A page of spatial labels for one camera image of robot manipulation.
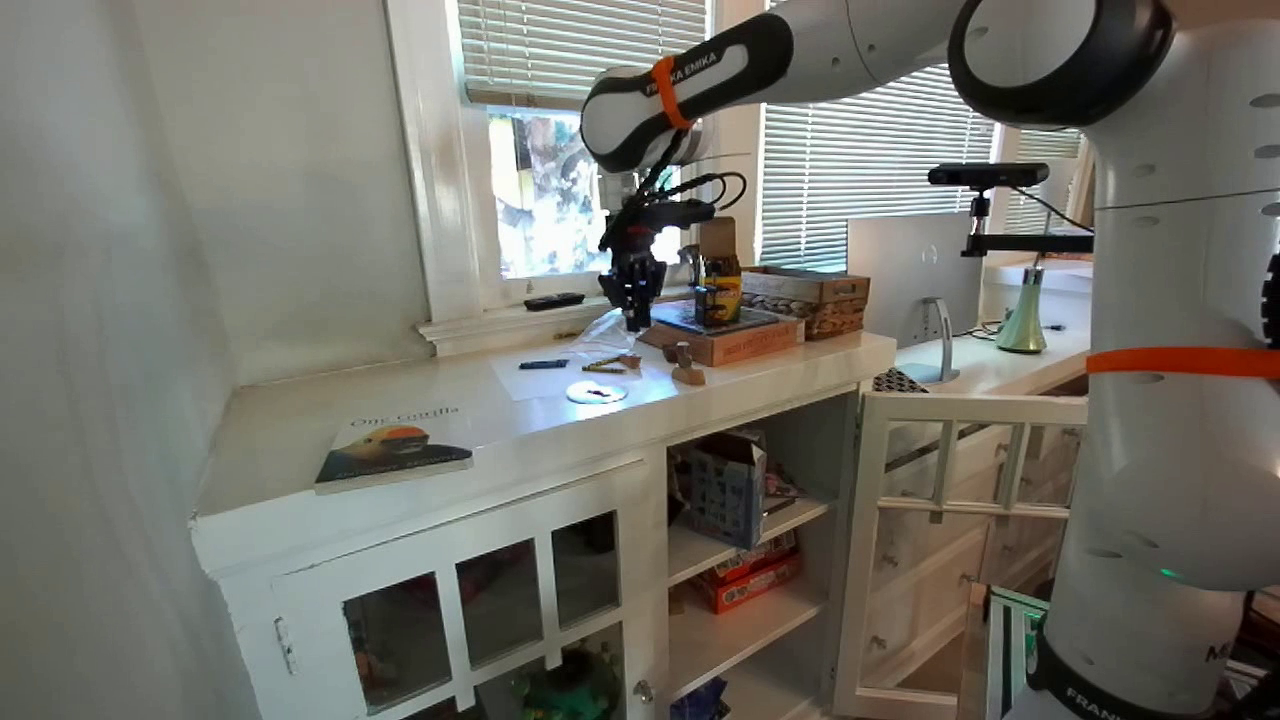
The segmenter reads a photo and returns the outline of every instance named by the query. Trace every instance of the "white wall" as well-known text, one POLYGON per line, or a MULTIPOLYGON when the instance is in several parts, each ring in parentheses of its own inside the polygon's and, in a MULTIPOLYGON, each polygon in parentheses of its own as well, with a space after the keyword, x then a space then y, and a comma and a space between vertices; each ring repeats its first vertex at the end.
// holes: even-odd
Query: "white wall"
POLYGON ((421 356, 379 0, 134 0, 238 382, 421 356))
POLYGON ((228 349, 128 3, 0 3, 0 716, 254 716, 187 507, 228 349))

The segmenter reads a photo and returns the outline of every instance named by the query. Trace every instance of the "window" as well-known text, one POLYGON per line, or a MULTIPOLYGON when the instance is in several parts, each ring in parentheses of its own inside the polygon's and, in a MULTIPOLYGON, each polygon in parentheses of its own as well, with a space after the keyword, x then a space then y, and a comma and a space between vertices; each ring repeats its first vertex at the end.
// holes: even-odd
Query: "window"
POLYGON ((387 0, 434 323, 595 294, 578 110, 603 69, 709 38, 709 0, 387 0))
POLYGON ((762 153, 762 264, 843 268, 858 217, 966 214, 966 190, 932 190, 932 165, 983 165, 991 122, 924 69, 832 106, 770 106, 762 153))

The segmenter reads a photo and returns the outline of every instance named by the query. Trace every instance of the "camera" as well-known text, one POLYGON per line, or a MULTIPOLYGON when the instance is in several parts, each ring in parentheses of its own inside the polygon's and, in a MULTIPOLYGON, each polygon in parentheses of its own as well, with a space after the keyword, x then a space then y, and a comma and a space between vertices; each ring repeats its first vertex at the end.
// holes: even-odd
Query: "camera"
POLYGON ((936 165, 927 183, 1033 190, 1049 179, 1049 165, 936 165))

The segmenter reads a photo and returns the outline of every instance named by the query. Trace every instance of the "cable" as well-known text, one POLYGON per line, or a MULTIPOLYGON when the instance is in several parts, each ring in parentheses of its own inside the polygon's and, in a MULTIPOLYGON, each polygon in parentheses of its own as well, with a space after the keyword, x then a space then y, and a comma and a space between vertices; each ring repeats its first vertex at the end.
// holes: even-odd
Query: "cable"
POLYGON ((1086 226, 1076 226, 1068 214, 1061 214, 1061 209, 1052 209, 1043 195, 1033 195, 1033 194, 1024 194, 1024 190, 1012 190, 1017 195, 1024 195, 1024 201, 1033 201, 1033 204, 1040 204, 1040 209, 1049 209, 1057 222, 1064 222, 1064 226, 1072 226, 1072 230, 1082 230, 1082 232, 1090 232, 1086 226))

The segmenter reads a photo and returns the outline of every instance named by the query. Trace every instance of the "shelf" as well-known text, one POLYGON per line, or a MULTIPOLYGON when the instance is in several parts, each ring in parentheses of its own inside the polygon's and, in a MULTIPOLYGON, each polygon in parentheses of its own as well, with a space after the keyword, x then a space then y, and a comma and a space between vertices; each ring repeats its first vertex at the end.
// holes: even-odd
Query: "shelf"
POLYGON ((677 589, 672 619, 670 619, 672 697, 684 697, 709 684, 714 676, 736 669, 742 661, 756 657, 774 640, 810 623, 821 607, 823 607, 821 593, 805 589, 805 579, 774 589, 724 618, 714 618, 693 589, 677 589))
MULTIPOLYGON (((774 541, 774 536, 779 536, 787 528, 813 526, 823 512, 828 512, 828 504, 795 497, 795 504, 774 512, 764 519, 762 541, 774 541)), ((677 589, 677 584, 684 584, 684 579, 733 561, 736 551, 743 551, 743 549, 724 543, 724 541, 677 519, 672 532, 670 532, 670 589, 677 589)))
POLYGON ((818 709, 818 680, 805 680, 801 666, 784 657, 753 657, 724 672, 724 704, 742 716, 810 720, 818 709))

